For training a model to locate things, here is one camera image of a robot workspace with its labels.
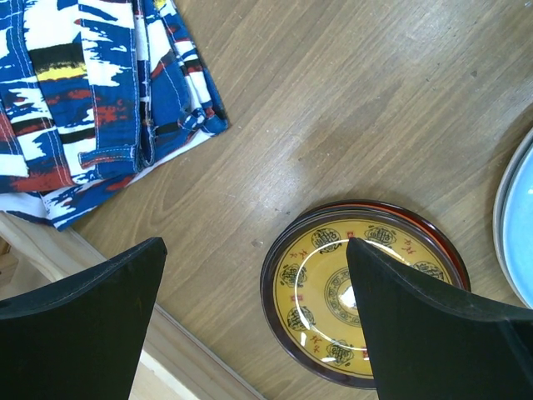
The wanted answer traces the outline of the wooden tray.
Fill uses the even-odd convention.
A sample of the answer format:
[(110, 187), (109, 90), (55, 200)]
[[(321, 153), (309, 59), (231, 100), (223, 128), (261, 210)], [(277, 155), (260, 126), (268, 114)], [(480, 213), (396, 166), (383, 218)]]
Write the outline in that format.
[(257, 399), (156, 303), (167, 249), (111, 259), (73, 230), (1, 216), (4, 399)]

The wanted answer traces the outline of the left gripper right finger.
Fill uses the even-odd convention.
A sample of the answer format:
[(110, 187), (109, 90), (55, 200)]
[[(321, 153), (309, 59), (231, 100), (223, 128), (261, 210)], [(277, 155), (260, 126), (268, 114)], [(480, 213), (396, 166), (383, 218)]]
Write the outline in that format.
[(351, 283), (380, 399), (530, 399), (532, 311), (352, 238)]

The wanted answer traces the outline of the yellow patterned lacquer plate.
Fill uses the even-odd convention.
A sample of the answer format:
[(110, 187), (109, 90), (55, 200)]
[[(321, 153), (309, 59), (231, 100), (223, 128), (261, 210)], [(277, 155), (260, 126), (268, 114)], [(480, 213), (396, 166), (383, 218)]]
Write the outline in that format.
[(329, 202), (298, 216), (262, 264), (262, 308), (281, 346), (331, 382), (374, 389), (371, 364), (346, 260), (362, 238), (396, 260), (470, 290), (461, 255), (433, 223), (375, 200)]

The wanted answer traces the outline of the blue patterned cloth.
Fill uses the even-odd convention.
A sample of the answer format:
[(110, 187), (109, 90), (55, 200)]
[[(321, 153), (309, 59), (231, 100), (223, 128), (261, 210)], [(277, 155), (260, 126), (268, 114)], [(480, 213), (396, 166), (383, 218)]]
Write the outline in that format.
[(227, 127), (174, 2), (2, 2), (3, 212), (64, 229)]

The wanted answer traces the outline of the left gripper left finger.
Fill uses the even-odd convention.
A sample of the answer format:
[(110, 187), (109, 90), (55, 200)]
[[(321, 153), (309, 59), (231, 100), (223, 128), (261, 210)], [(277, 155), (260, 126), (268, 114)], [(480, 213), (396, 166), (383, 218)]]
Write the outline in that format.
[(167, 257), (162, 238), (1, 302), (3, 399), (127, 399)]

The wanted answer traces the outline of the blue and cream plate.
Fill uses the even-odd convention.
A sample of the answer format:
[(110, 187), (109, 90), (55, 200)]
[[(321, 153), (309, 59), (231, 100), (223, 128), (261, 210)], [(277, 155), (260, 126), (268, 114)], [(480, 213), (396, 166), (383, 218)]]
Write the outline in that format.
[(532, 132), (514, 152), (496, 192), (492, 217), (496, 256), (511, 289), (532, 307)]

